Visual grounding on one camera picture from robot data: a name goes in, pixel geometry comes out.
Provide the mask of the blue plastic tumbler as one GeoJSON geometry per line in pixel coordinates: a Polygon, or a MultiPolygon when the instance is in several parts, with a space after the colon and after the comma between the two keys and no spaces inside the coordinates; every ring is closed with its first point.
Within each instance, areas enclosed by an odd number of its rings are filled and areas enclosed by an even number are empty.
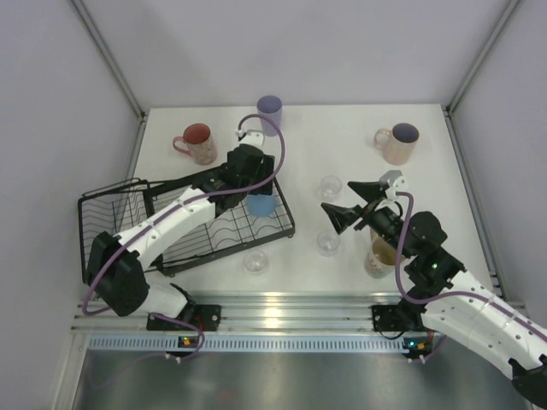
{"type": "Polygon", "coordinates": [[[265,218],[277,208],[275,195],[248,195],[246,207],[249,215],[256,218],[265,218]]]}

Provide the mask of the pink ghost pattern mug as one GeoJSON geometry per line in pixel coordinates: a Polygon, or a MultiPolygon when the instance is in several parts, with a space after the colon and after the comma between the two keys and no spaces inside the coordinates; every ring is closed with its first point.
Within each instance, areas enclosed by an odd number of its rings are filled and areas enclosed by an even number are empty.
{"type": "Polygon", "coordinates": [[[214,162],[217,149],[210,128],[203,123],[188,126],[181,136],[173,138],[173,148],[201,166],[214,162]]]}

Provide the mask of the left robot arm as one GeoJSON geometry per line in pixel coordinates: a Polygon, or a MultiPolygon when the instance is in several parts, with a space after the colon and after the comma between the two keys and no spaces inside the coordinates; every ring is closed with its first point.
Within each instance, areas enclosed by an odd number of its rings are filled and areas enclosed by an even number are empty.
{"type": "Polygon", "coordinates": [[[226,162],[199,173],[165,208],[114,235],[106,231],[92,242],[85,282],[89,290],[82,311],[98,295],[118,316],[135,312],[165,317],[184,330],[194,321],[190,297],[175,285],[149,284],[145,271],[167,248],[200,225],[215,220],[248,194],[271,186],[284,164],[248,143],[228,152],[226,162]]]}

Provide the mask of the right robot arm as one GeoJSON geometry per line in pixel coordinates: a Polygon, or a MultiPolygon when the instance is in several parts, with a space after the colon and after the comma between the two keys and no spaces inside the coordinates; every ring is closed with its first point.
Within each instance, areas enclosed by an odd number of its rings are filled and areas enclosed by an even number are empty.
{"type": "Polygon", "coordinates": [[[546,406],[546,330],[488,290],[443,247],[447,234],[429,211],[414,212],[414,198],[397,184],[348,186],[366,206],[323,202],[336,233],[368,226],[396,251],[400,321],[441,333],[490,362],[515,390],[546,406]]]}

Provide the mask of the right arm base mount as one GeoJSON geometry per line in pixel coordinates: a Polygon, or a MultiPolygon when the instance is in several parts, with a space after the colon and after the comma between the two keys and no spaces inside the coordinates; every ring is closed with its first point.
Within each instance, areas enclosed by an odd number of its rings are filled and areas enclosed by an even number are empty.
{"type": "Polygon", "coordinates": [[[425,331],[421,314],[425,308],[401,300],[396,304],[376,304],[371,307],[373,329],[378,333],[425,331]]]}

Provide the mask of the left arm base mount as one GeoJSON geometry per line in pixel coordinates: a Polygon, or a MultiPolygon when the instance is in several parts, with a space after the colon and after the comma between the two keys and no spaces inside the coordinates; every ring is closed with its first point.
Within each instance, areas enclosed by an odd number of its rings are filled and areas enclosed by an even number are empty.
{"type": "MultiPolygon", "coordinates": [[[[186,299],[184,309],[176,317],[178,321],[184,321],[195,326],[201,331],[216,331],[221,322],[221,306],[214,304],[198,304],[193,296],[183,290],[177,284],[170,286],[183,295],[186,299]]],[[[175,324],[165,319],[156,319],[149,315],[146,324],[147,331],[188,331],[189,328],[175,324]]]]}

